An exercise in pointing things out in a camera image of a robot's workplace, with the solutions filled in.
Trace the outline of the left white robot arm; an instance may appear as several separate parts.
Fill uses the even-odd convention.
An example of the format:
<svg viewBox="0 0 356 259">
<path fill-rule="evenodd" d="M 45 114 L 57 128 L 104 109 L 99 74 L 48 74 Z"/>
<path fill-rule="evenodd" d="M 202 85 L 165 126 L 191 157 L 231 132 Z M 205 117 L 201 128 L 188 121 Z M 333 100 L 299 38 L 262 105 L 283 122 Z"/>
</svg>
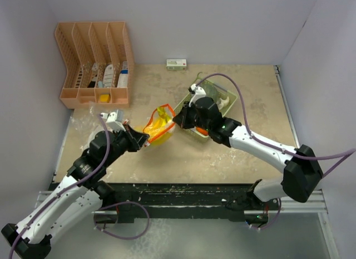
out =
<svg viewBox="0 0 356 259">
<path fill-rule="evenodd" d="M 55 239 L 82 217 L 118 205 L 115 190 L 102 177 L 116 159 L 139 151 L 148 139 L 128 124 L 97 133 L 52 193 L 26 218 L 2 228 L 11 247 L 8 257 L 46 258 Z"/>
</svg>

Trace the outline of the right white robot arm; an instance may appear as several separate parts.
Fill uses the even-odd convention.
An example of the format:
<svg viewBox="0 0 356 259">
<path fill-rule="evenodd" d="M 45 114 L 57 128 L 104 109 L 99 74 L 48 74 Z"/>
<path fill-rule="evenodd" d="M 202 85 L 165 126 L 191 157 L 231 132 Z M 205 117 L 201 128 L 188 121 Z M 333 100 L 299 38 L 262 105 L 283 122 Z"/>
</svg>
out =
<svg viewBox="0 0 356 259">
<path fill-rule="evenodd" d="M 214 142 L 247 152 L 282 173 L 280 178 L 261 179 L 252 185 L 247 197 L 252 209 L 261 209 L 267 201 L 280 197 L 305 203 L 323 177 L 312 148 L 294 148 L 249 133 L 239 121 L 222 116 L 209 97 L 192 104 L 184 102 L 173 121 L 182 129 L 202 128 Z"/>
</svg>

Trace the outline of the orange fruit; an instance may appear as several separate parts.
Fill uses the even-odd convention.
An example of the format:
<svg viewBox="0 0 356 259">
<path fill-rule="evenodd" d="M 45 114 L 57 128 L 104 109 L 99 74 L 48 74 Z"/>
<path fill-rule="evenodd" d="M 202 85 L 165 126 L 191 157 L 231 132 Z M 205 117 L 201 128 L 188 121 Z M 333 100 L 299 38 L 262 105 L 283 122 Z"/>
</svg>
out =
<svg viewBox="0 0 356 259">
<path fill-rule="evenodd" d="M 196 131 L 198 131 L 200 134 L 204 136 L 208 136 L 208 132 L 205 129 L 196 127 Z"/>
</svg>

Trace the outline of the green netted melon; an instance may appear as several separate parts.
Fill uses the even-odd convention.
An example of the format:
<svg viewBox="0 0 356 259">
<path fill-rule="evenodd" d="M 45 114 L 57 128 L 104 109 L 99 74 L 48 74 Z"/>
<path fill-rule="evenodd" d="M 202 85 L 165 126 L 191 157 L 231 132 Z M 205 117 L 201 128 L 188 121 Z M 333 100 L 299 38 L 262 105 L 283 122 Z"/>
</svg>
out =
<svg viewBox="0 0 356 259">
<path fill-rule="evenodd" d="M 213 99 L 214 102 L 217 102 L 217 100 L 219 99 L 219 92 L 214 85 L 206 84 L 204 90 L 206 92 L 207 97 L 210 97 Z"/>
</svg>

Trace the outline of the white garlic bulb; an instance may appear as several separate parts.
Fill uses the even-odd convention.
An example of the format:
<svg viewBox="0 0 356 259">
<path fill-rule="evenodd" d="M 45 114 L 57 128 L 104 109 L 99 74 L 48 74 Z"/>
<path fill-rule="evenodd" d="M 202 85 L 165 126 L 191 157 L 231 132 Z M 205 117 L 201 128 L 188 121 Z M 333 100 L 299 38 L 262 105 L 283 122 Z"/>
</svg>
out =
<svg viewBox="0 0 356 259">
<path fill-rule="evenodd" d="M 229 102 L 230 102 L 230 98 L 227 96 L 225 99 L 220 97 L 216 103 L 217 103 L 218 109 L 221 110 L 221 109 L 225 108 L 226 106 L 228 106 Z"/>
</svg>

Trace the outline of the green plastic basket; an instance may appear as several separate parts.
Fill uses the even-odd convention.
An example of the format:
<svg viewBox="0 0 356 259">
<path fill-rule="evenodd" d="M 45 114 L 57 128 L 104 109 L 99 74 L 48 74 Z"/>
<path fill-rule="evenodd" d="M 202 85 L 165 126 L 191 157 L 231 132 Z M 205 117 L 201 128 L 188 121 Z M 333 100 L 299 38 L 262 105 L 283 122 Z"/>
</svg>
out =
<svg viewBox="0 0 356 259">
<path fill-rule="evenodd" d="M 232 136 L 233 130 L 241 125 L 240 122 L 238 122 L 232 118 L 226 117 L 226 114 L 232 108 L 232 106 L 236 102 L 238 96 L 210 80 L 202 81 L 200 83 L 200 85 L 197 85 L 197 84 L 196 85 L 200 86 L 204 89 L 206 84 L 214 85 L 219 92 L 219 97 L 225 99 L 228 96 L 230 98 L 230 102 L 229 102 L 228 106 L 219 110 L 222 114 L 222 117 L 224 118 L 224 121 L 218 127 L 207 131 L 208 136 L 204 136 L 204 135 L 200 134 L 198 131 L 196 131 L 196 127 L 191 128 L 191 129 L 186 129 L 186 131 L 188 134 L 192 135 L 194 138 L 196 138 L 199 141 L 206 142 L 210 138 L 219 144 L 228 145 L 228 137 Z M 189 92 L 174 108 L 175 116 L 181 111 L 183 104 L 185 102 L 189 102 L 190 99 L 191 99 L 191 95 Z"/>
</svg>

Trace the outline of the yellow small box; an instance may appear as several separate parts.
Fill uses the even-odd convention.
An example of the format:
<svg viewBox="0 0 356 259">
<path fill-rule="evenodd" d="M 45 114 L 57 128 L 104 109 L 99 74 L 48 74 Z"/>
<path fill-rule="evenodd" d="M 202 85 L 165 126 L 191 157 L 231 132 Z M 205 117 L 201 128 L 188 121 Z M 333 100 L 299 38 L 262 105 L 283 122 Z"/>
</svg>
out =
<svg viewBox="0 0 356 259">
<path fill-rule="evenodd" d="M 99 102 L 100 103 L 109 103 L 111 100 L 110 94 L 102 94 L 99 97 Z"/>
</svg>

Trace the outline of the small green white box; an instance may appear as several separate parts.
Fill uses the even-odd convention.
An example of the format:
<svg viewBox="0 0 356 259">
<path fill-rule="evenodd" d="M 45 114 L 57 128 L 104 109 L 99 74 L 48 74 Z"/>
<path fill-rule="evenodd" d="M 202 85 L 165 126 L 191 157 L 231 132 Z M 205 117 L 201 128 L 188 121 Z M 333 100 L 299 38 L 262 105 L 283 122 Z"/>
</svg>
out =
<svg viewBox="0 0 356 259">
<path fill-rule="evenodd" d="M 186 70 L 187 60 L 171 58 L 166 60 L 166 69 L 172 71 Z"/>
</svg>

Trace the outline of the white blue packet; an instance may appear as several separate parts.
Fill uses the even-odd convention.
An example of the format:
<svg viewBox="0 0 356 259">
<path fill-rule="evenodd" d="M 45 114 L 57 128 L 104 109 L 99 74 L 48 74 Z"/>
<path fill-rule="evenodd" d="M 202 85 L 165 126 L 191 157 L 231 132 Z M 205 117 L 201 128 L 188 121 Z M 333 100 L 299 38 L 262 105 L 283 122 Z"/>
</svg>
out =
<svg viewBox="0 0 356 259">
<path fill-rule="evenodd" d="M 122 69 L 120 71 L 117 88 L 127 88 L 128 86 L 128 62 L 124 61 L 122 63 Z"/>
</svg>

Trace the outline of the white patterned pouch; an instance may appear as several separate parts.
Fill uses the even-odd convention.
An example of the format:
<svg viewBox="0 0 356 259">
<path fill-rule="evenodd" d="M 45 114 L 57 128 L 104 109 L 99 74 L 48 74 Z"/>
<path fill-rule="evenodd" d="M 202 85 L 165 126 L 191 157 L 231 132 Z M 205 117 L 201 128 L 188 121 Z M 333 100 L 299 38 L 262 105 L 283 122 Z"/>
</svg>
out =
<svg viewBox="0 0 356 259">
<path fill-rule="evenodd" d="M 114 76 L 113 64 L 109 64 L 109 65 L 106 66 L 105 71 L 104 71 L 104 75 L 103 75 L 102 83 L 103 83 L 104 87 L 111 87 L 112 86 L 113 76 Z"/>
</svg>

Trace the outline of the black white item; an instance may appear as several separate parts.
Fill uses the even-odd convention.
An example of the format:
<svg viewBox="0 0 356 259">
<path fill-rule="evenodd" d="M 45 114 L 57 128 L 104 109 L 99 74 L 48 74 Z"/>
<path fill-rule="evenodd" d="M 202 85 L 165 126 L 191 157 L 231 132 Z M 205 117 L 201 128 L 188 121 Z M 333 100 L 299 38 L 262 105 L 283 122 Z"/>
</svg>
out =
<svg viewBox="0 0 356 259">
<path fill-rule="evenodd" d="M 90 78 L 90 82 L 87 85 L 87 88 L 94 88 L 95 84 L 97 82 L 97 77 L 98 77 L 98 64 L 94 63 L 92 65 L 92 72 L 91 72 L 91 78 Z"/>
</svg>

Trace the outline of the pink desk file organizer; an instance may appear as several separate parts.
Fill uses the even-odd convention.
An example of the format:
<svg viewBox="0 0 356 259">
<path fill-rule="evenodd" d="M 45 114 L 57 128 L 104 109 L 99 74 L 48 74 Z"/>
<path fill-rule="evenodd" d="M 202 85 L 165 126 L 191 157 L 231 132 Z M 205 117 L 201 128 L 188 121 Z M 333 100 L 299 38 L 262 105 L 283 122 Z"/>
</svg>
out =
<svg viewBox="0 0 356 259">
<path fill-rule="evenodd" d="M 67 70 L 60 100 L 68 109 L 85 108 L 90 101 L 129 107 L 135 59 L 126 22 L 60 22 L 55 38 Z M 117 88 L 124 61 L 128 62 L 128 86 Z M 94 88 L 87 88 L 94 63 L 98 64 L 97 82 Z M 113 82 L 104 87 L 103 75 L 109 64 L 114 68 Z M 99 102 L 102 94 L 110 94 L 109 103 Z"/>
</svg>

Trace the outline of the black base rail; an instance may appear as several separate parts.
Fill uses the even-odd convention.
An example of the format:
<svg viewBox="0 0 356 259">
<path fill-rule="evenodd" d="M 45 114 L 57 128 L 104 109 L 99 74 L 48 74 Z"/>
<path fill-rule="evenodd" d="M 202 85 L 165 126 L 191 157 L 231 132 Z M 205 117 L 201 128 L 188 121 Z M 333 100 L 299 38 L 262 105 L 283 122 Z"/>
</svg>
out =
<svg viewBox="0 0 356 259">
<path fill-rule="evenodd" d="M 115 196 L 107 210 L 95 211 L 97 223 L 132 223 L 136 218 L 227 219 L 264 224 L 277 211 L 277 199 L 258 203 L 251 184 L 112 183 Z"/>
</svg>

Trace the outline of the aluminium frame rail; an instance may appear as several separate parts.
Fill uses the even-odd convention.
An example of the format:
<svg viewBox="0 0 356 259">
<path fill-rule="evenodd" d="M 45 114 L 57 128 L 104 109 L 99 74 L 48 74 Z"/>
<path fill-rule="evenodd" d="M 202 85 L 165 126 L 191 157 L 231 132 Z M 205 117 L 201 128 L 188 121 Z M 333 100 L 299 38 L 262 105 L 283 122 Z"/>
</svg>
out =
<svg viewBox="0 0 356 259">
<path fill-rule="evenodd" d="M 279 84 L 280 92 L 283 98 L 284 106 L 286 109 L 286 113 L 288 116 L 291 132 L 295 141 L 295 144 L 299 146 L 299 139 L 296 134 L 295 126 L 293 123 L 293 119 L 291 117 L 291 113 L 289 110 L 288 102 L 285 96 L 285 92 L 283 89 L 283 85 L 281 83 L 281 78 L 280 78 L 280 67 L 278 65 L 274 65 L 274 71 L 276 75 L 276 79 Z M 322 190 L 317 190 L 311 195 L 311 200 L 306 202 L 306 203 L 298 203 L 291 198 L 288 197 L 283 197 L 282 199 L 282 208 L 281 212 L 282 213 L 301 213 L 301 214 L 307 214 L 307 213 L 314 213 L 317 214 L 318 216 L 318 221 L 321 227 L 322 231 L 322 236 L 323 240 L 326 244 L 328 254 L 330 258 L 340 258 L 336 242 L 334 240 L 333 234 L 332 234 L 332 228 L 330 225 L 330 220 L 328 217 L 328 208 L 325 203 L 325 198 Z"/>
</svg>

